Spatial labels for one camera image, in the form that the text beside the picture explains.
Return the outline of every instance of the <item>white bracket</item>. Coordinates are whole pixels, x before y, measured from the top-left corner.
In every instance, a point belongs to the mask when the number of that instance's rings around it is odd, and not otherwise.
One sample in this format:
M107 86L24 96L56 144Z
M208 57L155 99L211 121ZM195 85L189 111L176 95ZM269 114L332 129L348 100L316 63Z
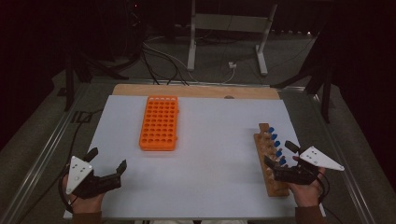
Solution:
M92 166L77 157L70 161L69 177L67 180L66 194L71 194L78 185L92 172Z
M313 165L329 168L338 171L344 171L344 166L338 164L315 147L310 147L300 155L300 159Z

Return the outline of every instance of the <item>person's left hand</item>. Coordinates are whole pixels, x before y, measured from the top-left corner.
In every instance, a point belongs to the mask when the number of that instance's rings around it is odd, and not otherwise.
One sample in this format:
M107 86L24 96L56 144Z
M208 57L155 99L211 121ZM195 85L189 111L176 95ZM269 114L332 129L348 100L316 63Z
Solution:
M67 178L66 175L63 179L63 186L66 189L67 186ZM105 197L105 194L99 194L90 199L80 199L74 194L69 195L70 202L73 202L73 213L81 214L81 213L97 213L102 211L102 200Z

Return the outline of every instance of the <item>wooden block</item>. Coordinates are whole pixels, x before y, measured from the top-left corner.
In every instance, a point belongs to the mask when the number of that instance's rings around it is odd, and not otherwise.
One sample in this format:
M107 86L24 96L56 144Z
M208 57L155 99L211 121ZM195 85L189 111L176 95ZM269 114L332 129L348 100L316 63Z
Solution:
M259 154L260 164L262 166L262 174L264 176L265 187L267 188L268 196L270 197L285 197L289 196L289 186L284 182L275 181L272 170L265 165L264 156L273 158L276 153L274 141L271 140L271 134L268 133L269 124L260 123L260 133L254 134L254 141L256 143L257 153Z

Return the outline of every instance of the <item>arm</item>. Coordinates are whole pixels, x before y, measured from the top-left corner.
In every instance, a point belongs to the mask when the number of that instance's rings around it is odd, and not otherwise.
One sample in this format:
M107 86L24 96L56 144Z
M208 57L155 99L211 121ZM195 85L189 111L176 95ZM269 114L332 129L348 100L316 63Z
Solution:
M67 185L68 175L64 177L63 185ZM70 194L69 200L73 207L73 224L100 224L102 222L102 200L105 194L99 194L90 199L80 199Z
M319 171L324 174L325 169L320 167ZM289 187L297 203L295 218L297 224L325 224L326 220L319 209L318 196L322 189L317 180L310 185L297 185L289 183Z

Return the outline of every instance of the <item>orange plastic rack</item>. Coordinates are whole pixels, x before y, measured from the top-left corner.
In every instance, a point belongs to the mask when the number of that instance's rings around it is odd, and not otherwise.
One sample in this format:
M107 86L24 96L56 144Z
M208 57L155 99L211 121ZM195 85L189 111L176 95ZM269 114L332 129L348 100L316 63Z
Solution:
M176 96L149 96L139 146L146 151L175 150L178 102Z

